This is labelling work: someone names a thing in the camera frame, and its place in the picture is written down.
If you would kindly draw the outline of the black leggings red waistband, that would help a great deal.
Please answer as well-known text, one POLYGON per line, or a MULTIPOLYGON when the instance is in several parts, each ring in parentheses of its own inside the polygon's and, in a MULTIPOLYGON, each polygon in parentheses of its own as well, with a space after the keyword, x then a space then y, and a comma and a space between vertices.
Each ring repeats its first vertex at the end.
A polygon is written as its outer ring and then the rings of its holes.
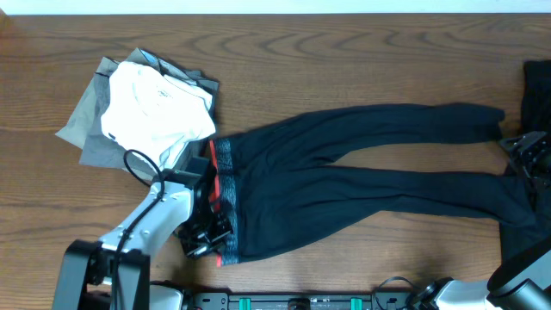
POLYGON ((220 261, 239 264, 323 239, 380 211, 489 218, 513 255, 550 231, 550 197, 519 177, 343 167, 349 152, 391 144, 498 140, 501 109, 470 103, 323 110, 214 142, 220 205, 232 224, 220 261))

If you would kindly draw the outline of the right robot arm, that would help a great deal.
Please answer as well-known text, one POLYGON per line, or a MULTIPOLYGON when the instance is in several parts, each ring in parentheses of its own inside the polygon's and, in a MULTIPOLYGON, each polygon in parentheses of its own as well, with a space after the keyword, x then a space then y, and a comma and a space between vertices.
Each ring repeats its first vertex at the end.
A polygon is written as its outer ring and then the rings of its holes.
MULTIPOLYGON (((503 139, 513 169, 534 189, 550 185, 550 133, 503 139)), ((443 278, 412 296, 407 309, 550 310, 550 238, 503 263, 487 282, 443 278)))

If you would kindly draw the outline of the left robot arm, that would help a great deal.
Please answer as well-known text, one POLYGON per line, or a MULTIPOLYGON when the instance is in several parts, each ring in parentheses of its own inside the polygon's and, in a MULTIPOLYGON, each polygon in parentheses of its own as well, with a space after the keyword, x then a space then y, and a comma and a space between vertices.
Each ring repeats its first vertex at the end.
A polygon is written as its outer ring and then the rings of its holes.
POLYGON ((192 158, 180 171, 157 170, 145 199, 116 228, 68 246, 53 308, 194 309, 191 293, 152 281, 151 262, 172 236, 189 258, 225 247, 232 226, 215 205, 215 177, 208 158, 192 158))

